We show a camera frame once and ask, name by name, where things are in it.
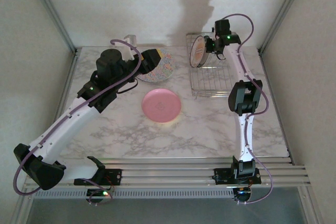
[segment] white marble surface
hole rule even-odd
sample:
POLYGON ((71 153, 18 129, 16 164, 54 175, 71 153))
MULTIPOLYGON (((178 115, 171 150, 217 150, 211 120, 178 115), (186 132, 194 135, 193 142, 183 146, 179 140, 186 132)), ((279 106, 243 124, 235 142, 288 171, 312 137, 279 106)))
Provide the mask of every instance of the white marble surface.
MULTIPOLYGON (((151 47, 139 47, 140 51, 151 47)), ((191 95, 186 47, 161 47, 176 62, 173 75, 159 83, 139 81, 135 89, 118 95, 102 114, 82 129, 62 152, 66 158, 123 157, 230 157, 234 154, 235 114, 228 108, 227 98, 202 98, 191 95), (182 101, 182 112, 168 124, 158 124, 145 117, 141 101, 147 92, 167 88, 182 101)), ((96 59, 107 47, 84 47, 70 88, 67 104, 76 97, 96 68, 96 59)), ((264 83, 265 75, 257 50, 243 49, 255 77, 264 83)), ((259 110, 265 107, 263 99, 259 110)), ((270 110, 254 120, 253 149, 257 156, 287 157, 284 138, 271 103, 270 110)))

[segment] sprinkle-patterned plate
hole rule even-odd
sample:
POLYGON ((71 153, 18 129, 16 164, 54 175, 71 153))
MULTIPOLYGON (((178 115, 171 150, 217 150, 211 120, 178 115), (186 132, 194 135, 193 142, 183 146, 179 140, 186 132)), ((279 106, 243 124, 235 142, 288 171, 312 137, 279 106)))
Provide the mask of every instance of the sprinkle-patterned plate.
POLYGON ((168 79, 175 68, 174 59, 171 54, 164 49, 158 49, 163 54, 158 66, 147 74, 141 74, 138 76, 139 80, 145 82, 159 82, 168 79))

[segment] white wall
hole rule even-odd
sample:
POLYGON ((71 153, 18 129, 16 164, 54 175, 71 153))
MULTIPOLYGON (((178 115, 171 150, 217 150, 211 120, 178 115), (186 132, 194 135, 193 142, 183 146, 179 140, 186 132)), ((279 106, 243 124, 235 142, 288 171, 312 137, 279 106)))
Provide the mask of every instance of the white wall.
POLYGON ((51 124, 71 57, 39 0, 0 0, 0 20, 0 222, 7 223, 18 198, 13 149, 51 124))
POLYGON ((336 0, 295 0, 265 66, 289 147, 325 223, 336 223, 336 0))
MULTIPOLYGON (((185 45, 185 35, 210 31, 225 15, 241 12, 256 24, 250 46, 260 46, 283 0, 52 0, 72 41, 108 46, 112 38, 136 34, 141 44, 185 45)), ((249 23, 232 18, 242 38, 249 23)))

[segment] metal dish rack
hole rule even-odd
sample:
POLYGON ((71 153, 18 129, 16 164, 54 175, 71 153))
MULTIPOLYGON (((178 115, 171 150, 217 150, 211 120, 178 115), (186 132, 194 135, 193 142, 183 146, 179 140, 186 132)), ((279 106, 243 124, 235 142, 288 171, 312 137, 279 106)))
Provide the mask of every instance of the metal dish rack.
POLYGON ((219 60, 216 55, 209 54, 208 59, 200 68, 190 66, 191 47, 199 35, 210 36, 211 33, 189 33, 186 35, 192 95, 196 98, 228 97, 233 87, 234 78, 230 73, 227 60, 219 60))

